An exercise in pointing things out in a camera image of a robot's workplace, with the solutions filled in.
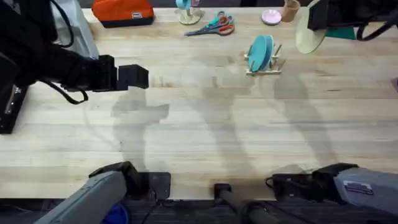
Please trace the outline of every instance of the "wooden table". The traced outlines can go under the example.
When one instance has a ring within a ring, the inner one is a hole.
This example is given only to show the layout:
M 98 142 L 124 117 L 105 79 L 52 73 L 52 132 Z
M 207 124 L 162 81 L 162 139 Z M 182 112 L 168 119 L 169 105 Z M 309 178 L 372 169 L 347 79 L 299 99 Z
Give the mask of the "wooden table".
M 151 26 L 104 29 L 85 10 L 101 54 L 150 71 L 150 88 L 90 93 L 79 106 L 32 85 L 14 134 L 0 136 L 1 198 L 68 197 L 100 166 L 131 161 L 172 174 L 172 198 L 211 198 L 229 182 L 245 197 L 272 198 L 264 178 L 336 162 L 398 173 L 398 31 L 370 42 L 325 39 L 295 47 L 295 22 L 260 21 L 264 8 L 229 8 L 232 35 L 185 37 L 194 26 L 155 9 Z M 282 75 L 247 77 L 243 53 L 272 34 Z

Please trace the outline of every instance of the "scissors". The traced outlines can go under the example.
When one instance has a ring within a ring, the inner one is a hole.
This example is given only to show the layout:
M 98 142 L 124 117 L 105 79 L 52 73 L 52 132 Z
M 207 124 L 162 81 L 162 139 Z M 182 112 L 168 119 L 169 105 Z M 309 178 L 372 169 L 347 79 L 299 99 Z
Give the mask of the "scissors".
M 218 35 L 229 35 L 235 30 L 232 16 L 220 16 L 216 22 L 211 22 L 200 30 L 186 32 L 185 35 L 201 35 L 201 34 L 218 34 Z

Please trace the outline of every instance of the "black mount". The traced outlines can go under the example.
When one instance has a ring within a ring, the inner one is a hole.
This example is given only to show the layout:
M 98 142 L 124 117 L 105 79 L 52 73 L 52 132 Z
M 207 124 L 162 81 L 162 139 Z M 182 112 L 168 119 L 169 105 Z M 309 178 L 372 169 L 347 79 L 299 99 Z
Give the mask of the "black mount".
M 355 167 L 358 165 L 338 163 L 318 169 L 312 174 L 274 174 L 268 179 L 272 179 L 271 187 L 277 200 L 299 197 L 316 202 L 332 200 L 344 204 L 336 189 L 334 177 L 343 170 Z
M 147 198 L 152 191 L 157 200 L 170 197 L 171 175 L 168 172 L 138 172 L 131 162 L 118 162 L 101 167 L 88 177 L 94 177 L 109 171 L 120 171 L 126 180 L 127 195 L 133 200 Z

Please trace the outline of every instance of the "teal plate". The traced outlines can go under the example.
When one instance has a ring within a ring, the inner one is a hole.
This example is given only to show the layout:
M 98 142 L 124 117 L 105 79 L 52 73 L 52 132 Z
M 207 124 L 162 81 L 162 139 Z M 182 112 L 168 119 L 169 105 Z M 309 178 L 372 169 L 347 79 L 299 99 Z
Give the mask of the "teal plate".
M 263 66 L 267 50 L 266 43 L 267 43 L 266 37 L 263 35 L 258 36 L 254 40 L 251 50 L 249 52 L 249 66 L 254 61 L 251 72 L 257 72 Z
M 266 55 L 260 67 L 260 70 L 265 70 L 271 61 L 272 53 L 274 52 L 274 38 L 271 35 L 264 36 L 266 40 Z

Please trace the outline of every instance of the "small cup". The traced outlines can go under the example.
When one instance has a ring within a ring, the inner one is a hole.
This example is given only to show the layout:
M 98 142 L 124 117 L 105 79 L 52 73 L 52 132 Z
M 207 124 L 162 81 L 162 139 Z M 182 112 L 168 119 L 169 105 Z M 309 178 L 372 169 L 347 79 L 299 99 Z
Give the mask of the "small cup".
M 285 0 L 285 5 L 281 13 L 282 21 L 292 22 L 299 9 L 300 3 L 297 0 Z

